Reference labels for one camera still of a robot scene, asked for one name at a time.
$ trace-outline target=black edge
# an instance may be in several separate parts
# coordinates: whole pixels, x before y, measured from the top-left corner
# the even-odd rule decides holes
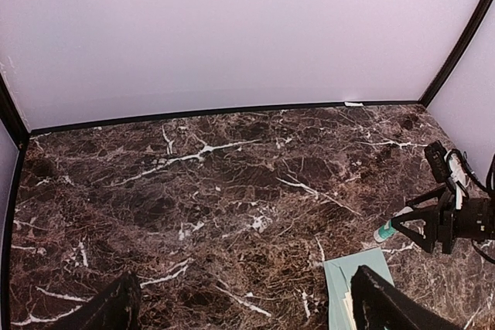
[[[457,63],[460,61],[467,47],[476,35],[476,31],[481,25],[481,22],[485,18],[488,9],[490,8],[493,0],[480,0],[478,6],[474,10],[471,19],[466,25],[463,33],[459,37],[457,44],[452,49],[452,52],[447,57],[447,60],[443,64],[439,73],[436,74],[435,79],[430,83],[423,96],[419,100],[419,103],[425,107],[428,107],[435,98],[436,94],[442,88],[443,84],[447,81],[452,71],[456,68]]]
[[[407,104],[419,104],[416,100],[375,100],[361,102],[364,106],[387,106],[387,105],[407,105]],[[108,125],[129,124],[138,123],[142,121],[154,121],[154,120],[167,120],[177,119],[181,117],[193,117],[204,115],[219,115],[219,114],[234,114],[240,112],[257,112],[257,111],[276,111],[276,110],[294,110],[305,108],[321,108],[321,107],[345,107],[344,102],[329,102],[329,103],[317,103],[317,104],[276,104],[271,106],[248,106],[248,107],[232,107],[232,108],[218,108],[212,110],[198,110],[198,111],[184,111],[174,112],[170,114],[153,114],[134,117],[121,117],[118,119],[100,120],[100,121],[88,121],[86,123],[60,125],[51,128],[34,129],[31,131],[31,135],[41,135],[48,133],[55,133],[58,131],[74,131],[77,129],[86,129],[94,127],[104,127]]]
[[[21,181],[22,165],[26,157],[27,145],[24,146],[17,156],[12,186],[10,188],[9,203],[7,204],[7,213],[5,214],[5,224],[2,240],[2,271],[0,272],[0,312],[2,313],[2,328],[10,328],[10,246],[12,243],[12,226],[14,224],[15,201],[17,191]]]
[[[15,145],[22,150],[29,141],[29,132],[15,108],[5,81],[0,74],[0,118]]]

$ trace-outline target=brown marble surface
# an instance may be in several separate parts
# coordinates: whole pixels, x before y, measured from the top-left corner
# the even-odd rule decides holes
[[[143,328],[326,328],[322,259],[374,247],[405,197],[435,186],[423,148],[437,139],[452,146],[417,106],[34,138],[12,237],[12,328],[49,325],[126,270],[143,288]],[[411,298],[461,326],[495,328],[495,267],[467,242],[451,256],[399,235],[381,247]]]

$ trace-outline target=bottle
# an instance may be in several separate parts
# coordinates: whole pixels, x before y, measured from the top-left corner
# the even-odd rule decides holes
[[[412,212],[412,208],[406,206],[405,208],[403,208],[403,210],[401,210],[399,213],[395,214],[394,216],[400,216],[402,214],[409,212]],[[397,230],[394,227],[392,227],[391,220],[389,219],[382,227],[374,231],[373,237],[377,241],[377,243],[383,243],[387,238],[389,238],[396,232]]]

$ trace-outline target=marble table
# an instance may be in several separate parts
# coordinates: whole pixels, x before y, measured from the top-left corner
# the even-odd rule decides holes
[[[125,271],[143,288],[143,328],[327,328],[322,261],[375,247],[404,199],[435,187],[423,148],[438,139],[452,146],[415,105],[33,138],[12,237],[12,328],[43,328]],[[495,267],[467,242],[450,256],[399,235],[381,247],[409,297],[495,328]]]

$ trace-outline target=white panel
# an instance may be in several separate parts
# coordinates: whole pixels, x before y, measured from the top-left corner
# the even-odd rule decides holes
[[[0,257],[2,256],[5,214],[9,204],[10,186],[17,161],[17,148],[0,121]]]
[[[416,100],[477,1],[0,0],[0,61],[31,128]]]
[[[495,153],[495,6],[429,108],[485,182]]]

